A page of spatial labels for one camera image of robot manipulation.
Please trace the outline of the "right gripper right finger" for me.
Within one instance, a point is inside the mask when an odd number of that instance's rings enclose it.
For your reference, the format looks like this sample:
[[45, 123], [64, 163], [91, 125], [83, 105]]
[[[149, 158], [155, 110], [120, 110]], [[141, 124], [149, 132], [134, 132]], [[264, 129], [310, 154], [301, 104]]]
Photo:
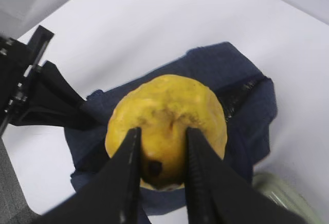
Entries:
[[185, 197], [189, 223], [305, 223], [301, 216], [254, 190], [188, 128]]

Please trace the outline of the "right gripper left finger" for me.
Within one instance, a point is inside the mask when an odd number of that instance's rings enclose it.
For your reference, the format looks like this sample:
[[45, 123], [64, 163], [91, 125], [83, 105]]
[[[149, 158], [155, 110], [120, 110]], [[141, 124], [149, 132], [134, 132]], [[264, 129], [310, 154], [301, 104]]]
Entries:
[[140, 147], [141, 129], [130, 129], [89, 184], [34, 223], [138, 223]]

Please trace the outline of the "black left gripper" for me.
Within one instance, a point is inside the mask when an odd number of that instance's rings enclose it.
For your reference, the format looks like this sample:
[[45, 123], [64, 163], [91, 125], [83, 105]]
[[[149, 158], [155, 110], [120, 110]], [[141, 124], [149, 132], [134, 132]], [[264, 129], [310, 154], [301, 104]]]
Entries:
[[85, 100], [57, 66], [39, 65], [54, 34], [38, 26], [27, 44], [1, 37], [1, 132], [15, 126], [49, 125], [86, 130], [99, 122], [82, 110]]

